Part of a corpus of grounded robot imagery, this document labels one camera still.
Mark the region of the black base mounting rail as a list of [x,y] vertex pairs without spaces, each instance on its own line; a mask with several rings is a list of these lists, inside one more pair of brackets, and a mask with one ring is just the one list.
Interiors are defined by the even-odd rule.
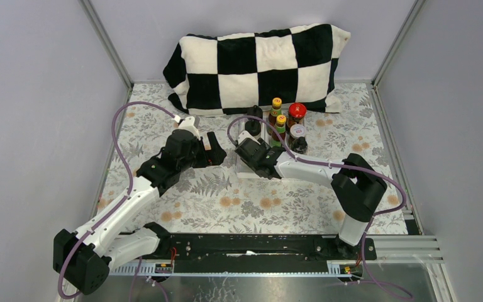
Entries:
[[146,260],[166,260],[176,273],[320,273],[329,261],[376,260],[374,242],[351,247],[334,235],[170,233],[147,223],[160,243]]

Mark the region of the yellow cap sauce bottle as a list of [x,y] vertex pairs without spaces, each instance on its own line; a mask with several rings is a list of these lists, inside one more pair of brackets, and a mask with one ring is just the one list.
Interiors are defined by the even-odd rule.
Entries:
[[280,147],[286,139],[286,121],[287,118],[284,115],[276,117],[274,128],[271,132],[270,145],[272,147]]
[[269,135],[272,134],[272,130],[275,128],[277,117],[281,114],[282,114],[282,100],[281,98],[274,98],[272,100],[272,107],[271,107],[271,110],[269,111],[269,115],[267,119],[270,125],[267,127],[267,133]]

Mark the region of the black spout lid shaker jar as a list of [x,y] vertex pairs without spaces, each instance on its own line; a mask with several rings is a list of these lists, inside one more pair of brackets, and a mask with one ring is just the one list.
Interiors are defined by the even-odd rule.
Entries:
[[248,121],[260,121],[263,118],[263,111],[259,106],[254,105],[247,109],[247,115],[252,116]]

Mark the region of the red lid chili sauce jar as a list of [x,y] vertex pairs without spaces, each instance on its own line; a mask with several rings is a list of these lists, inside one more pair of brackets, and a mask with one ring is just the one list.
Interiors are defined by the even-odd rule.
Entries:
[[307,113],[307,108],[302,103],[293,103],[289,106],[287,114],[286,130],[295,124],[303,124]]

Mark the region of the floral patterned table mat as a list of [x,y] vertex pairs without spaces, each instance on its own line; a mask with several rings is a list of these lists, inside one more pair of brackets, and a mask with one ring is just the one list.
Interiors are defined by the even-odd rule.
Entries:
[[[128,185],[128,174],[155,155],[176,128],[169,118],[175,108],[166,84],[137,84],[119,133],[125,167],[114,157],[104,183],[99,209],[115,203]],[[360,154],[377,172],[391,175],[368,86],[339,83],[338,114],[309,112],[305,118],[308,155],[340,161]],[[213,131],[226,150],[223,164],[185,171],[159,201],[139,212],[123,228],[132,232],[156,222],[170,232],[196,233],[336,233],[345,217],[334,192],[306,181],[242,179],[236,174],[237,155],[226,135],[233,116],[201,118],[199,131]]]

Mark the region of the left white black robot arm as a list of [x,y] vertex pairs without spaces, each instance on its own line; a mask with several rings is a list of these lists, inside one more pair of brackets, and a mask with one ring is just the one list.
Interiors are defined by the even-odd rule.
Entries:
[[103,209],[75,231],[59,231],[53,240],[53,269],[58,273],[58,293],[63,299],[75,298],[65,294],[63,283],[71,283],[78,293],[95,292],[109,273],[127,262],[151,254],[156,259],[165,257],[170,242],[148,226],[117,236],[126,223],[144,207],[158,201],[178,183],[188,169],[221,165],[226,158],[214,132],[207,134],[210,148],[193,131],[176,129],[168,136],[158,155],[142,163],[131,175],[129,186],[120,200]]

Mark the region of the black perforated lid spice jar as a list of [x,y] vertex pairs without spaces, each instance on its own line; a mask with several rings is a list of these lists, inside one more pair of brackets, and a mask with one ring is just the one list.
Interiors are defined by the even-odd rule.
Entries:
[[306,137],[295,138],[291,143],[291,150],[298,154],[306,154],[308,150]]

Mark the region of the black and white checkered pillow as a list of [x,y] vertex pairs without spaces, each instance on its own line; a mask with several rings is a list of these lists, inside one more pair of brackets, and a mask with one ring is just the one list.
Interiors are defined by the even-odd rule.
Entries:
[[308,110],[338,113],[335,71],[351,34],[330,24],[262,33],[183,36],[163,75],[169,101],[190,115],[243,114],[274,98]]

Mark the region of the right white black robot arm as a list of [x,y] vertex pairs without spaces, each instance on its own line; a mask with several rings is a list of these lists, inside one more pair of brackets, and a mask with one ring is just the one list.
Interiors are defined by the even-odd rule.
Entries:
[[345,217],[335,243],[337,254],[351,259],[360,252],[360,241],[373,217],[387,184],[359,154],[349,154],[333,167],[307,155],[290,156],[284,147],[270,147],[262,139],[240,138],[235,152],[256,175],[267,179],[308,181],[333,190]]

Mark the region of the white divided organizer tray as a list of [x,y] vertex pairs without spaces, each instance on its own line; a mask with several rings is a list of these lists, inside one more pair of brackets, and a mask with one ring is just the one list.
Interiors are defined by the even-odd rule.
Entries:
[[[231,140],[233,144],[236,144],[236,139],[234,139],[230,135],[231,128],[234,127],[235,123],[238,121],[240,122],[239,126],[239,134],[244,130],[244,124],[248,120],[248,118],[252,118],[252,116],[239,116],[235,118],[229,125],[227,129],[227,136]],[[269,123],[266,120],[260,120],[262,126],[262,133],[260,139],[262,139],[265,143],[269,144],[271,135],[269,135],[266,131],[266,128],[269,126]],[[307,155],[297,154],[295,152],[290,152],[286,150],[279,158],[276,168],[278,169],[278,173],[281,177],[290,177],[295,179],[304,179],[308,181],[314,181],[315,175],[317,174],[316,168],[302,168],[301,164],[304,165],[315,165],[315,158],[310,157]],[[237,155],[237,164],[236,164],[236,174],[239,178],[242,179],[258,179],[262,178],[256,175],[246,164],[244,164],[241,158]]]

